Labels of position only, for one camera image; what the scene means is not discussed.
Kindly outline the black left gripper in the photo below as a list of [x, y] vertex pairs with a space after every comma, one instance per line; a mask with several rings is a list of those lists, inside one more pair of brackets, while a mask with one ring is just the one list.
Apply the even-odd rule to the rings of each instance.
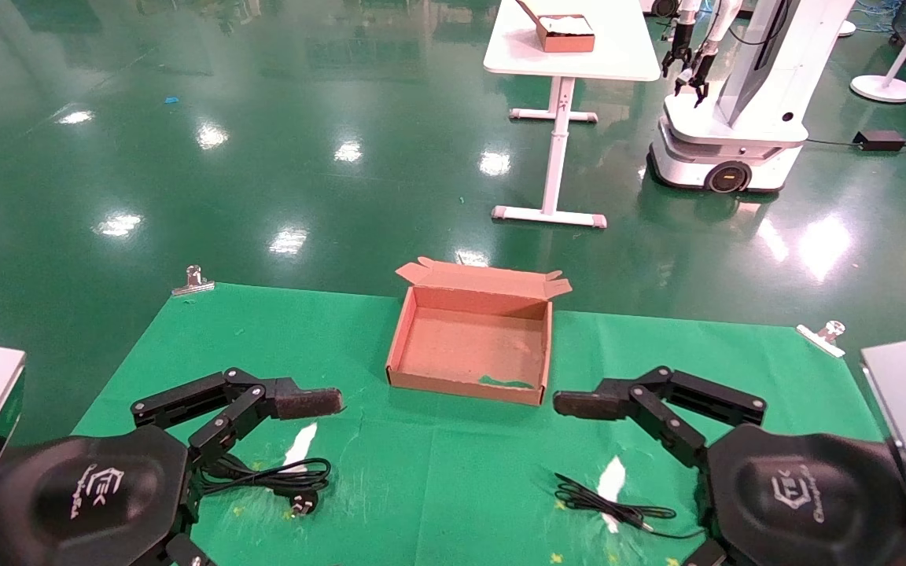
[[[338, 389], [229, 368], [133, 402], [132, 432], [10, 449], [0, 460], [0, 565], [212, 565], [190, 538], [190, 461], [211, 465], [263, 420], [342, 409]], [[188, 450], [159, 429], [206, 414]]]

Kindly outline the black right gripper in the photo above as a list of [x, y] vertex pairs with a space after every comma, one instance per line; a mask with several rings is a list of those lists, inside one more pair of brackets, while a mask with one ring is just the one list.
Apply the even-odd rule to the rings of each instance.
[[[743, 426], [707, 449], [670, 405]], [[666, 366], [633, 380], [605, 377], [593, 391], [557, 391], [553, 407], [632, 420], [682, 465], [705, 462], [702, 519], [712, 538], [684, 566], [885, 565], [901, 543], [906, 492], [881, 442], [767, 432], [757, 427], [767, 409], [758, 395]]]

